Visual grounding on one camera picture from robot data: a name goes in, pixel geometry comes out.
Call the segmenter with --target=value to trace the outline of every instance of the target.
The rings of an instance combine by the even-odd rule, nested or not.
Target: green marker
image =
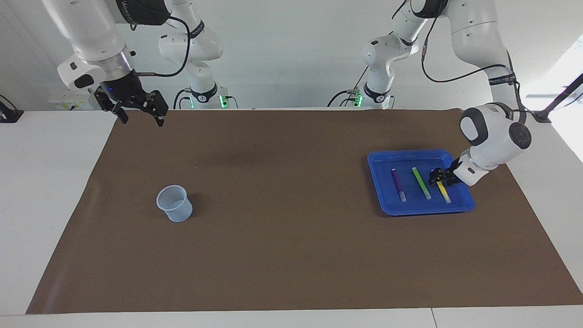
[[[429,190],[427,190],[427,186],[425,186],[425,182],[423,182],[423,179],[421,178],[419,171],[417,170],[417,168],[413,168],[412,171],[413,174],[415,175],[415,178],[417,179],[417,182],[419,183],[419,187],[421,187],[423,193],[425,194],[425,198],[427,198],[427,200],[430,200],[431,194],[429,193]]]

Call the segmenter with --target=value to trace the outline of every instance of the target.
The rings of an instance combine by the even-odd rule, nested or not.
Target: marker
[[[419,171],[417,170],[417,168],[413,168],[411,170],[413,171],[413,174],[415,175],[415,179],[417,179],[417,182],[419,183],[419,187],[421,187],[421,190],[423,190],[423,193],[425,194],[425,198],[427,198],[427,200],[430,200],[431,194],[429,193],[429,190],[427,190],[427,186],[425,186],[425,182],[423,182],[423,179],[421,178]]]
[[[449,195],[447,194],[447,190],[443,186],[443,183],[441,183],[441,181],[438,181],[437,186],[439,187],[439,190],[441,191],[441,194],[443,195],[443,199],[445,199],[445,202],[447,204],[451,204],[451,199],[449,199]]]
[[[399,192],[399,196],[401,197],[401,201],[404,203],[407,201],[407,197],[405,197],[405,189],[403,188],[403,184],[399,179],[399,175],[397,174],[397,169],[392,169],[391,174],[393,175],[393,180],[395,181],[395,186],[397,187],[397,191]]]

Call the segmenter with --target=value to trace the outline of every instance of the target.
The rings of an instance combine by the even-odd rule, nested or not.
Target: black strap
[[[489,79],[490,85],[499,85],[499,84],[510,84],[511,82],[516,82],[516,74],[512,73],[509,75],[504,75],[499,78]]]
[[[207,103],[210,101],[210,98],[212,98],[214,95],[217,94],[217,91],[219,90],[219,87],[217,86],[217,84],[215,83],[215,86],[207,92],[204,93],[198,93],[196,91],[191,90],[190,93],[195,96],[196,100],[200,103]]]
[[[382,102],[384,102],[387,99],[387,96],[389,94],[389,92],[391,92],[391,90],[389,89],[389,91],[385,92],[385,93],[378,93],[378,92],[374,92],[371,89],[368,88],[368,84],[364,85],[364,93],[370,98],[373,99],[375,103],[380,104]]]
[[[205,30],[205,22],[201,20],[200,24],[192,32],[188,33],[189,39],[194,39],[199,36]]]

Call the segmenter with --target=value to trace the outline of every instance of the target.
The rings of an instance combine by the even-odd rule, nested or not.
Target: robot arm
[[[488,172],[529,148],[532,141],[512,62],[498,30],[493,0],[406,0],[393,18],[395,31],[373,40],[363,50],[365,62],[371,67],[371,77],[361,87],[366,95],[363,106],[387,108],[394,78],[390,64],[413,55],[419,48],[420,29],[428,19],[440,16],[451,22],[456,56],[479,68],[489,67],[484,71],[493,102],[464,112],[460,127],[471,147],[450,168],[437,168],[430,183],[464,182],[473,186]]]
[[[192,103],[198,109],[224,108],[227,90],[221,87],[204,61],[219,59],[223,45],[217,34],[205,27],[192,0],[172,0],[172,13],[188,23],[191,31],[172,33],[160,38],[158,48],[162,56],[176,65],[184,61],[186,42],[190,42],[188,63],[185,67]]]
[[[148,7],[132,0],[109,1],[133,24],[161,25],[170,17],[171,8],[162,0],[150,0]],[[149,113],[162,126],[168,105],[159,91],[142,89],[105,0],[43,0],[43,5],[73,47],[74,54],[58,67],[63,82],[72,90],[95,89],[101,108],[123,123],[128,117],[122,107],[130,107]]]

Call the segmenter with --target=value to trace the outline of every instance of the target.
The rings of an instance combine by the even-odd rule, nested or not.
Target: yellow marker
[[[441,181],[438,181],[437,186],[439,187],[439,190],[441,191],[441,194],[443,195],[443,199],[445,199],[445,202],[447,204],[451,204],[451,199],[449,199],[449,195],[447,194],[447,190],[443,186],[443,183],[441,183]]]

